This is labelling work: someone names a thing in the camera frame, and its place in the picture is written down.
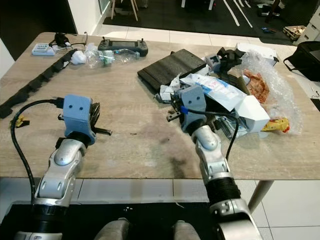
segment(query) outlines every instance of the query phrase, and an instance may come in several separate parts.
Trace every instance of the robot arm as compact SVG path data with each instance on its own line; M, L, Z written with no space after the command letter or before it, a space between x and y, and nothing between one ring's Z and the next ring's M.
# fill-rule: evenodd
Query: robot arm
M195 143L217 239L262 240L248 205L241 198L227 159L222 155L219 136L205 125L207 119L204 115L188 112L188 109L205 111L202 87L195 85L180 89L171 96L171 102L176 114L167 117L168 121L179 117L182 130L189 133Z
M112 131L96 128L100 104L91 98L67 95L63 101L66 130L56 150L49 157L49 167L36 189L30 220L15 240L61 240L63 220L75 188L77 174L82 169L87 147L96 141L96 134L111 135Z

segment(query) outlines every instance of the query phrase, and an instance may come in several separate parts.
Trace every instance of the tiled floor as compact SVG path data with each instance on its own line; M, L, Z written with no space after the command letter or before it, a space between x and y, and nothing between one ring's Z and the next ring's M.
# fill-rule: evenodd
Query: tiled floor
M181 44L234 47L251 43L273 48L280 59L293 54L295 46L265 44L258 38L179 32L127 26L100 25L98 36ZM320 84L303 76L295 77L311 97L320 93ZM242 197L248 202L255 187L253 180L237 180ZM15 202L27 203L29 182L25 178L0 179L0 221ZM77 180L73 203L156 203L207 201L201 180L181 179L85 179ZM320 181L275 181L253 217L264 240L320 239Z

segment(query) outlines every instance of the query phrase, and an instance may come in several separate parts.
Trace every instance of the black fabric strip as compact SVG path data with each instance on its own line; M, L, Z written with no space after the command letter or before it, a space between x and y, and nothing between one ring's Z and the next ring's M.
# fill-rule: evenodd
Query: black fabric strip
M58 61L48 67L43 73L31 80L27 85L18 90L16 94L11 96L7 101L0 105L0 118L4 119L13 111L14 105L25 102L29 98L29 93L35 93L41 88L43 82L49 82L54 73L60 72L64 68L64 63L71 60L72 55L77 49L72 49L61 57Z

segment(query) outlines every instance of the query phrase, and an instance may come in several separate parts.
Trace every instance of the black bag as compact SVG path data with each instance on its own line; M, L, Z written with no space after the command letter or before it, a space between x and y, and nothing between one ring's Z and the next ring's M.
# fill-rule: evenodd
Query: black bag
M320 82L320 41L305 41L297 46L292 56L283 60L289 71L298 70L311 81Z

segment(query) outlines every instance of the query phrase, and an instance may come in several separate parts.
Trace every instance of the crumpled paper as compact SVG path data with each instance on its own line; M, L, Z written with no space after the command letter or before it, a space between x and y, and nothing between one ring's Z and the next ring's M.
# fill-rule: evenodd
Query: crumpled paper
M173 94L175 91L180 89L180 81L179 81L179 75L177 75L170 83L169 86L167 85L161 85L160 86L160 96L161 99L164 101L170 101L171 97L170 95Z

